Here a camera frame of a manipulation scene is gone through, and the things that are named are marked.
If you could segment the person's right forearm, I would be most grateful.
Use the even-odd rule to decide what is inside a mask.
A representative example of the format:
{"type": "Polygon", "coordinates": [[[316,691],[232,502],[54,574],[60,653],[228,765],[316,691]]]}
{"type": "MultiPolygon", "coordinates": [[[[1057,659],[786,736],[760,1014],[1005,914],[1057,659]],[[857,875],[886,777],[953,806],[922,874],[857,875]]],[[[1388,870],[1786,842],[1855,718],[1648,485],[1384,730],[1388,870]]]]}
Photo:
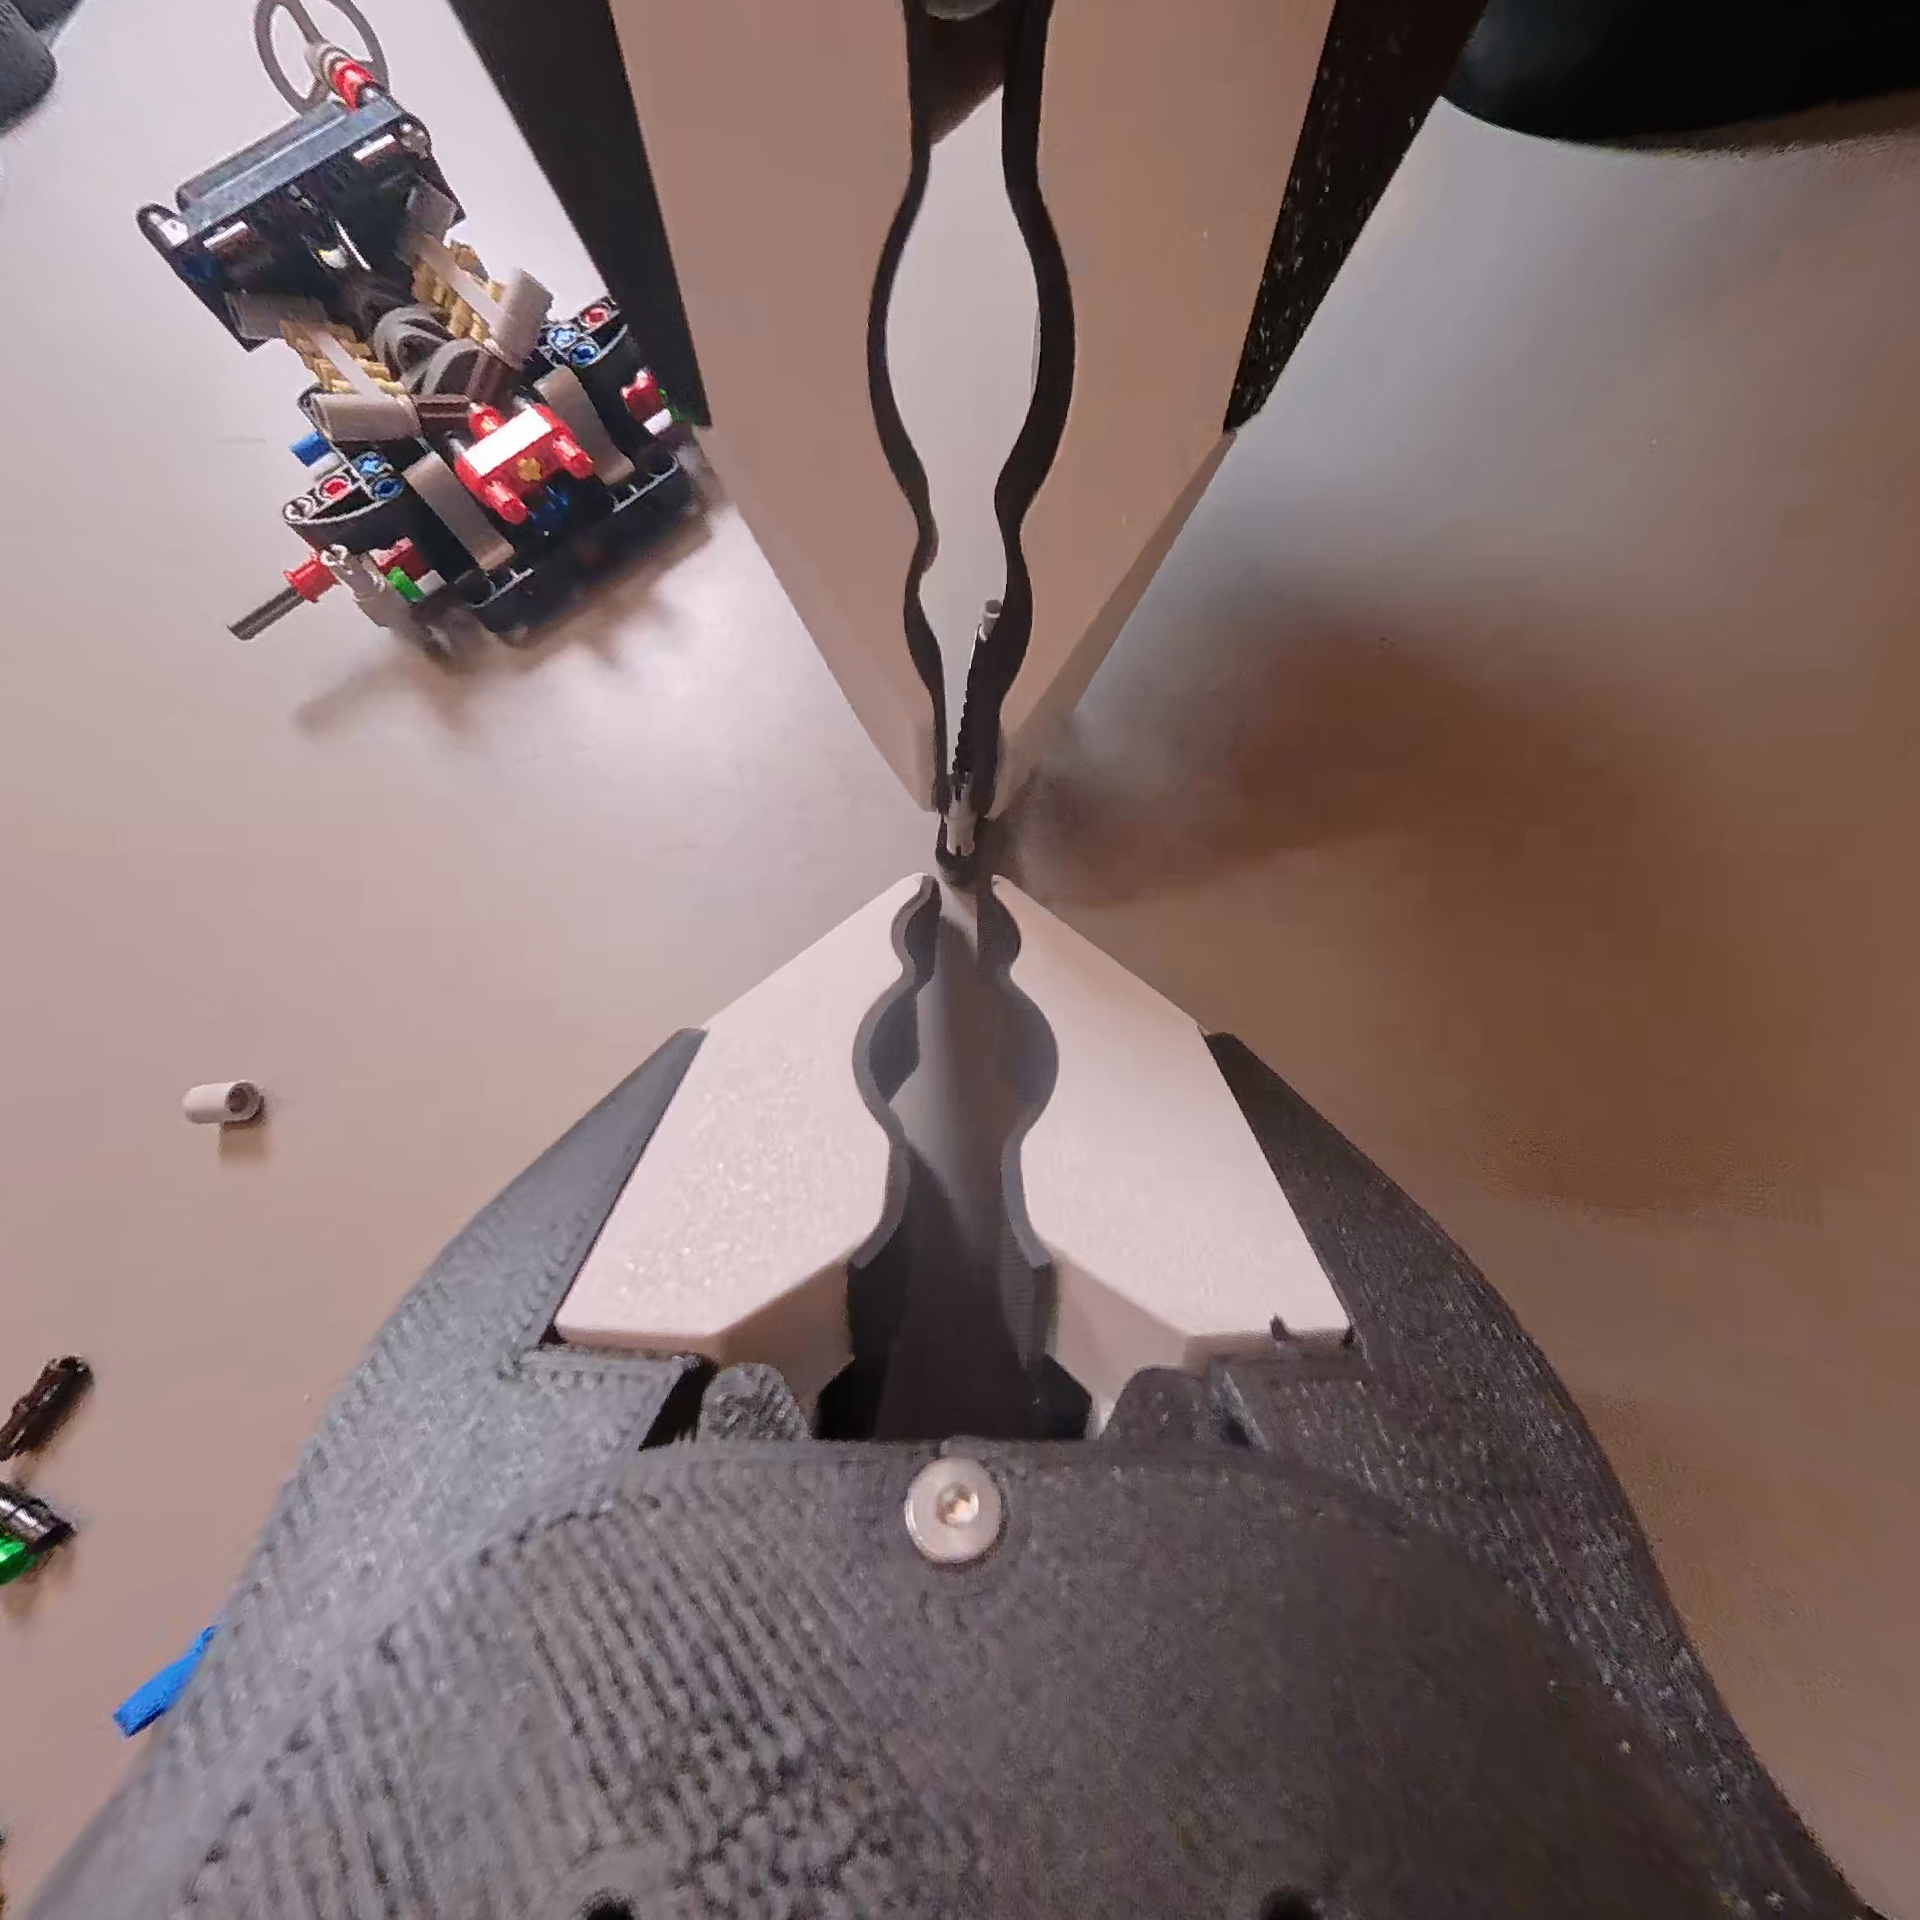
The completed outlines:
{"type": "Polygon", "coordinates": [[[1445,88],[1532,138],[1614,144],[1913,91],[1916,3],[1489,3],[1445,88]]]}

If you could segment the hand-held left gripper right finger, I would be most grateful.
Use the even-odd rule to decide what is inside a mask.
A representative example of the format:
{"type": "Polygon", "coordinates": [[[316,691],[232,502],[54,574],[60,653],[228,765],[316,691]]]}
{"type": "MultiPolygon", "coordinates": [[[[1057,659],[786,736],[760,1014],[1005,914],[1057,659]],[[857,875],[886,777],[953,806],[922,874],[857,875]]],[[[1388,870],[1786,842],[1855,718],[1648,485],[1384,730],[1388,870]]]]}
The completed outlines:
{"type": "Polygon", "coordinates": [[[1353,1318],[1199,1022],[1002,878],[983,921],[1028,1072],[1008,1222],[1095,1421],[1137,1373],[1341,1350],[1353,1318]]]}

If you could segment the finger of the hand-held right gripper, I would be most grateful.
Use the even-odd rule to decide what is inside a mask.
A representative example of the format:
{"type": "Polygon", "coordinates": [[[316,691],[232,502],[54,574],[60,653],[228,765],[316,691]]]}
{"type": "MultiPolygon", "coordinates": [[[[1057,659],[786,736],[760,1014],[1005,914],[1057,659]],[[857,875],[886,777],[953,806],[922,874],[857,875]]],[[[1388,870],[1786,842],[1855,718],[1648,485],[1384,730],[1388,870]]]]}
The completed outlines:
{"type": "Polygon", "coordinates": [[[1232,443],[1232,384],[1333,9],[1047,11],[1034,163],[1071,302],[1071,388],[1022,516],[1032,614],[984,816],[1064,728],[1232,443]]]}
{"type": "Polygon", "coordinates": [[[704,445],[857,722],[932,810],[943,675],[906,643],[921,528],[880,434],[869,354],[914,176],[906,11],[608,11],[704,384],[704,445]]]}

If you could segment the lego car chassis assembly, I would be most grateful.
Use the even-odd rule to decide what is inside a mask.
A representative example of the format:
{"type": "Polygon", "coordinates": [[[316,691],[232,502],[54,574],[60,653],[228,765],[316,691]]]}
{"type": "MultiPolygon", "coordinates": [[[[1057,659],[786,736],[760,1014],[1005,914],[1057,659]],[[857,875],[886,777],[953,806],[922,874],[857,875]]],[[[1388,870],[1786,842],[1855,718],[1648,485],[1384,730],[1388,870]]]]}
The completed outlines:
{"type": "Polygon", "coordinates": [[[292,118],[137,212],[143,238],[245,350],[305,370],[278,510],[303,556],[230,627],[256,640],[328,592],[420,653],[528,643],[697,501],[687,420],[610,296],[559,316],[456,234],[423,118],[393,96],[356,5],[254,5],[292,118]]]}

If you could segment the black lego beam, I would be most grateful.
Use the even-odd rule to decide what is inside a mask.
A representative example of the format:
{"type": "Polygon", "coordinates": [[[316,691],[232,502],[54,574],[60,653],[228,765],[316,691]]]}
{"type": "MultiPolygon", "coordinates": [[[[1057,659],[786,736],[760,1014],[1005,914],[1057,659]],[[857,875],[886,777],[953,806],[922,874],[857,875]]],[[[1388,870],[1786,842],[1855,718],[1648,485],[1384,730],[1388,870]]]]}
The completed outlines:
{"type": "Polygon", "coordinates": [[[946,777],[946,810],[953,804],[972,804],[978,821],[976,865],[966,875],[942,874],[956,884],[972,884],[974,874],[989,832],[994,788],[998,779],[1000,758],[1000,686],[998,686],[998,648],[997,633],[983,649],[972,649],[966,664],[964,701],[957,720],[957,734],[950,752],[950,771],[946,777]]]}

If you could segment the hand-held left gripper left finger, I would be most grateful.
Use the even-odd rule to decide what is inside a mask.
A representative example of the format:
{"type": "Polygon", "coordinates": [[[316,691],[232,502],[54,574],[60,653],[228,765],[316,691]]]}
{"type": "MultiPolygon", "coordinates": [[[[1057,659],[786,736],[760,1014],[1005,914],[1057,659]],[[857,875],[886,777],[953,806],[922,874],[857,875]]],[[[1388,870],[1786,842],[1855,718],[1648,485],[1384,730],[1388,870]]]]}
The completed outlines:
{"type": "Polygon", "coordinates": [[[766,1364],[830,1437],[880,1417],[905,1318],[934,878],[905,875],[702,1030],[552,1331],[585,1353],[766,1364]]]}

